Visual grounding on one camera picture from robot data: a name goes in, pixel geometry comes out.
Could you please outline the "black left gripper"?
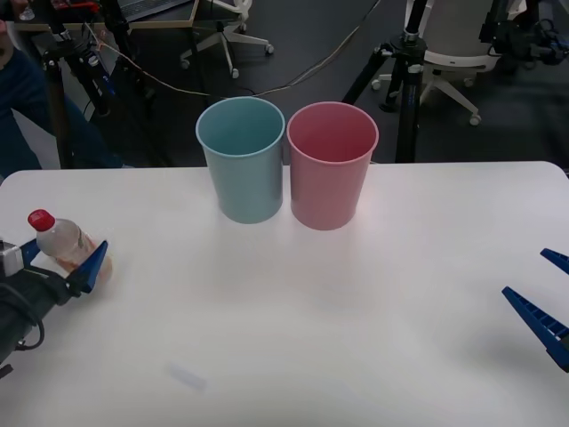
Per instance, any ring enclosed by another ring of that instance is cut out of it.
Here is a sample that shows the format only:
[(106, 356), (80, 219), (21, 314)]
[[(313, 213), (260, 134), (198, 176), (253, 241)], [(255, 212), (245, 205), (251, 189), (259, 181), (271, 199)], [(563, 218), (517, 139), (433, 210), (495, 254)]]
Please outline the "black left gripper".
[(1, 355), (35, 350), (44, 343), (45, 316), (71, 297), (89, 294), (95, 287), (108, 250), (103, 240), (88, 258), (65, 278), (29, 267), (41, 252), (36, 239), (20, 246), (25, 268), (1, 280)]

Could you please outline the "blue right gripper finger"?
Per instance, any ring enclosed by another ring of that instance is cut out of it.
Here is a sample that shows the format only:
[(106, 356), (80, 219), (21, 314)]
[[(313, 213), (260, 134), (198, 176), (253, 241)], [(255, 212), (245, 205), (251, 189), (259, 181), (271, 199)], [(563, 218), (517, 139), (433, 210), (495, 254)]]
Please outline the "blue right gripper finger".
[(567, 255), (561, 254), (548, 248), (542, 249), (540, 255), (549, 262), (556, 265), (564, 273), (569, 274), (569, 258)]
[(501, 292), (517, 315), (543, 344), (553, 361), (567, 372), (568, 326), (551, 317), (510, 287), (504, 287)]

